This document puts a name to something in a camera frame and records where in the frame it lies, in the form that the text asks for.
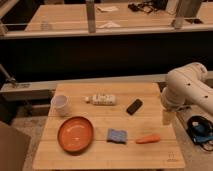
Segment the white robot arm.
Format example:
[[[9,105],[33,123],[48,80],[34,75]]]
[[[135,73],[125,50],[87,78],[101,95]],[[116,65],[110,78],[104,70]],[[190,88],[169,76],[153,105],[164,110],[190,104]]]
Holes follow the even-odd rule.
[[[172,122],[176,112],[186,100],[213,115],[213,88],[204,83],[207,75],[206,67],[199,62],[175,68],[167,73],[166,86],[161,93],[164,125]]]

